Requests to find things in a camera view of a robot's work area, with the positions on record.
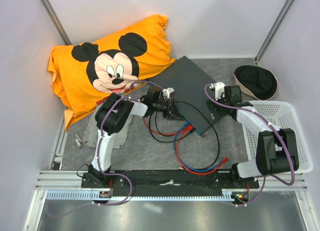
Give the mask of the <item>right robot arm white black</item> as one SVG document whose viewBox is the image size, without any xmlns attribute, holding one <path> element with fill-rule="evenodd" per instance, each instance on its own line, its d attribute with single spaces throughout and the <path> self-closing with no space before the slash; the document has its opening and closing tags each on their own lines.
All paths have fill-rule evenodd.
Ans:
<svg viewBox="0 0 320 231">
<path fill-rule="evenodd" d="M 295 132 L 274 125 L 251 102 L 243 101 L 238 85 L 209 83 L 204 86 L 204 93 L 213 104 L 215 114 L 231 116 L 257 138 L 255 158 L 236 164 L 235 172 L 229 175 L 230 184 L 240 188 L 247 178 L 271 176 L 292 186 L 295 183 L 295 171 L 300 165 Z"/>
</svg>

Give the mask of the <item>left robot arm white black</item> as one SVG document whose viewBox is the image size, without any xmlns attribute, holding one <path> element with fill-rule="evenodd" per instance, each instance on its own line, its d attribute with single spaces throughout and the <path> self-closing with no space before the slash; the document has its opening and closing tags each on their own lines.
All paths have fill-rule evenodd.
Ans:
<svg viewBox="0 0 320 231">
<path fill-rule="evenodd" d="M 98 139 L 95 156 L 88 166 L 92 182 L 99 188 L 110 182 L 108 172 L 111 168 L 111 154 L 117 134 L 125 127 L 129 116 L 148 117 L 160 111 L 165 118 L 181 119 L 178 109 L 173 104 L 174 88 L 160 89 L 151 86 L 147 94 L 140 99 L 111 94 L 95 114 Z"/>
</svg>

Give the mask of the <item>dark grey network switch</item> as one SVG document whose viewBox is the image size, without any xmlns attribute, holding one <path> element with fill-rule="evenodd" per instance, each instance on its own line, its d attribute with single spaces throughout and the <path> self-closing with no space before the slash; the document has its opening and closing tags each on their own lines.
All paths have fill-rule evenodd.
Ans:
<svg viewBox="0 0 320 231">
<path fill-rule="evenodd" d="M 203 136 L 210 128 L 206 119 L 213 122 L 204 88 L 216 81 L 186 56 L 149 80 L 162 88 L 174 89 L 171 96 L 178 101 L 178 110 L 195 127 L 196 133 Z"/>
</svg>

